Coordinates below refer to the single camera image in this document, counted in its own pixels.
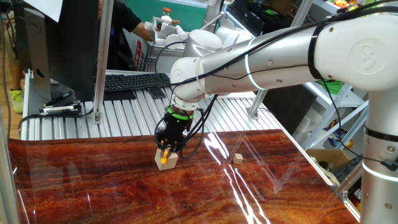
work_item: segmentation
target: green ring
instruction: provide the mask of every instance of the green ring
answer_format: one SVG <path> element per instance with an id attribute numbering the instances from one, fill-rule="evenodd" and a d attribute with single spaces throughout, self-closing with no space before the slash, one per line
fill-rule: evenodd
<path id="1" fill-rule="evenodd" d="M 167 108 L 167 112 L 169 112 L 169 114 L 171 114 L 174 118 L 181 119 L 181 120 L 184 120 L 184 121 L 192 120 L 194 115 L 195 115 L 195 114 L 192 114 L 189 117 L 181 116 L 179 114 L 174 113 L 170 107 Z"/>

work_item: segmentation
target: person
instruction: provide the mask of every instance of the person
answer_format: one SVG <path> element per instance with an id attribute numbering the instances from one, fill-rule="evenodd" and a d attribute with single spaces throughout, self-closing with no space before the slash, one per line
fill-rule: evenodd
<path id="1" fill-rule="evenodd" d="M 16 113 L 21 114 L 24 110 L 24 91 L 21 87 L 21 80 L 24 75 L 24 66 L 22 60 L 17 57 L 15 49 L 16 29 L 14 12 L 8 14 L 9 21 L 7 23 L 6 32 L 4 32 L 4 42 L 8 54 L 8 63 L 12 76 L 12 85 L 10 86 L 10 99 L 12 107 Z"/>
<path id="2" fill-rule="evenodd" d="M 102 15 L 103 0 L 99 0 L 99 14 Z M 111 22 L 111 35 L 109 36 L 108 62 L 107 69 L 117 69 L 118 67 L 118 46 L 122 30 L 133 32 L 147 41 L 152 41 L 150 31 L 145 29 L 144 23 L 129 9 L 124 3 L 115 1 L 113 3 L 113 13 Z"/>

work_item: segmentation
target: yellow shoe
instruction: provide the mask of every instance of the yellow shoe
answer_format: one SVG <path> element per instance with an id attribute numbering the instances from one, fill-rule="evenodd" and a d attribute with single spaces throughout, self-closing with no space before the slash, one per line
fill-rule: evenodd
<path id="1" fill-rule="evenodd" d="M 14 111 L 19 114 L 24 112 L 24 92 L 22 90 L 11 90 L 10 97 Z"/>

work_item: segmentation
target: wall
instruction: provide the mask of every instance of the wall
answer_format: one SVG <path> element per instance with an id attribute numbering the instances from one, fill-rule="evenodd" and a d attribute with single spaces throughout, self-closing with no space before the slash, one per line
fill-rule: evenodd
<path id="1" fill-rule="evenodd" d="M 143 22 L 151 21 L 152 16 L 161 17 L 163 7 L 172 10 L 172 19 L 178 19 L 185 31 L 199 29 L 205 17 L 206 9 L 186 6 L 159 0 L 126 0 L 127 5 Z"/>

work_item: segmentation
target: desk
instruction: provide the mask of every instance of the desk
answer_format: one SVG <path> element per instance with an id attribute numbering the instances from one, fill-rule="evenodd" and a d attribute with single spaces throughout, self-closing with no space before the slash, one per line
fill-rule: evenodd
<path id="1" fill-rule="evenodd" d="M 107 71 L 107 74 L 138 75 L 142 72 Z M 26 83 L 25 92 L 29 92 L 29 82 Z M 35 118 L 22 125 L 23 140 L 49 140 L 49 139 L 73 139 L 73 138 L 103 138 L 119 136 L 153 135 L 156 123 L 161 119 L 164 108 L 169 104 L 171 89 L 163 88 L 167 98 L 152 99 L 145 90 L 135 91 L 135 100 L 105 101 L 103 122 L 95 124 L 93 115 L 85 118 Z M 29 95 L 25 96 L 25 106 Z M 199 102 L 201 108 L 206 108 L 209 99 Z M 331 185 L 331 182 L 314 164 L 293 137 L 280 125 L 275 117 L 266 112 L 259 112 L 259 119 L 250 119 L 246 108 L 253 103 L 250 99 L 217 99 L 213 110 L 205 124 L 205 132 L 222 133 L 226 131 L 252 131 L 281 129 L 289 140 L 297 147 L 299 152 L 309 160 L 309 163 L 320 174 L 322 179 Z M 92 102 L 85 102 L 83 112 L 86 113 L 93 107 Z"/>
<path id="2" fill-rule="evenodd" d="M 205 134 L 163 171 L 154 143 L 11 141 L 22 223 L 358 223 L 281 130 Z"/>

